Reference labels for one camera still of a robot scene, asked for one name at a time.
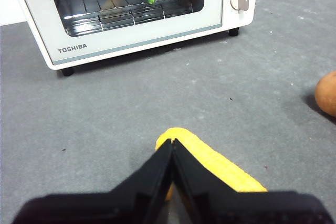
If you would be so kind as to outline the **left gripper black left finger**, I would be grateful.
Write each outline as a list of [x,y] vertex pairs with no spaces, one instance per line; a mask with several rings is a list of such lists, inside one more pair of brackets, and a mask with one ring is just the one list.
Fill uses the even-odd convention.
[[31,199],[13,223],[151,223],[164,205],[172,181],[172,149],[171,140],[166,140],[111,191]]

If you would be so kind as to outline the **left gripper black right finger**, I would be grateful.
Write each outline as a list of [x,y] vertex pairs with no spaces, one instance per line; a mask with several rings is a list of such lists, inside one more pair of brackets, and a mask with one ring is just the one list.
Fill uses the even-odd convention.
[[187,148],[172,143],[174,183],[194,223],[333,223],[315,196],[295,191],[238,193]]

